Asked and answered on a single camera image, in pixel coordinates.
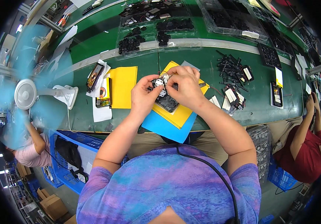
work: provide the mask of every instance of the black hair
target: black hair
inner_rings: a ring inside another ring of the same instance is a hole
[[[6,127],[5,125],[0,127],[0,152],[2,153],[2,157],[5,159],[6,162],[12,162],[14,161],[14,154],[6,148],[6,145],[2,143],[3,136],[5,134]]]

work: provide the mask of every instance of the black cable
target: black cable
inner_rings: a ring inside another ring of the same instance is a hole
[[[46,151],[47,154],[49,154],[49,155],[56,161],[56,163],[58,163],[62,168],[69,170],[68,168],[65,168],[63,165],[61,165],[61,164],[57,161],[57,159],[55,159],[55,157],[53,157],[46,149],[45,149],[45,151]]]
[[[290,7],[290,9],[295,13],[296,17],[298,18],[298,20],[300,20],[300,22],[303,24],[303,26],[305,27],[305,29],[307,30],[308,33],[310,33],[311,36],[315,37],[306,27],[306,25],[303,23],[303,21],[298,17],[297,13],[295,12],[295,10],[293,10],[293,8],[290,6],[290,4],[287,2],[287,0],[285,0],[286,4]]]
[[[281,194],[282,192],[285,192],[285,191],[281,191],[281,192],[279,192],[279,193],[276,193],[277,190],[279,190],[279,187],[277,187],[277,189],[276,189],[276,191],[275,191],[275,195],[278,195],[278,194]]]
[[[192,156],[192,155],[182,154],[181,152],[179,152],[178,145],[177,145],[177,153],[178,153],[179,155],[184,156],[184,157],[196,159],[196,160],[198,160],[198,161],[200,161],[200,162],[203,162],[203,163],[207,164],[208,166],[210,166],[210,167],[219,175],[219,177],[221,178],[221,180],[224,182],[224,184],[225,184],[226,187],[228,188],[228,190],[229,190],[229,192],[230,192],[230,195],[231,195],[231,198],[233,199],[234,213],[235,213],[235,223],[236,223],[236,224],[240,224],[239,214],[238,214],[238,206],[236,205],[236,199],[235,199],[234,192],[233,192],[233,190],[230,188],[230,185],[229,185],[228,182],[225,180],[225,178],[223,177],[223,175],[222,175],[212,164],[210,164],[209,162],[205,161],[204,159],[200,159],[200,158],[195,157],[195,156]]]

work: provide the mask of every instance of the purple tie-dye shirt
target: purple tie-dye shirt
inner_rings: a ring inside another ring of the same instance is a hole
[[[167,206],[186,223],[225,223],[234,217],[229,190],[208,165],[162,146],[131,159],[113,175],[92,168],[77,207],[77,223],[148,223]],[[245,164],[230,177],[195,147],[181,145],[181,153],[211,163],[234,191],[241,223],[258,223],[261,189],[258,168]]]

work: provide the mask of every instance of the red wire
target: red wire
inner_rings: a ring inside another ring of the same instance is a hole
[[[211,87],[210,86],[210,88],[213,88],[213,89],[215,89],[221,96],[224,96],[223,94],[221,94],[220,92],[219,92],[219,90],[217,90],[216,88],[214,88],[214,87]]]

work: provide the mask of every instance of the copper coil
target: copper coil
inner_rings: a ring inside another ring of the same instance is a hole
[[[105,97],[105,95],[106,95],[106,89],[104,87],[101,87],[100,88],[100,98]]]

